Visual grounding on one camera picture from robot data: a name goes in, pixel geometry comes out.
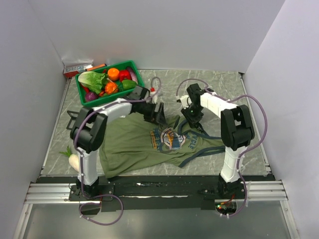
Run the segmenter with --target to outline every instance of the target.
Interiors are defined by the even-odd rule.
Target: gray wall
[[[65,65],[245,72],[284,0],[29,0]]]
[[[63,64],[27,0],[0,7],[0,238],[12,238],[40,173],[63,94]]]
[[[244,77],[268,114],[266,153],[303,239],[319,235],[318,12],[317,0],[286,0]]]

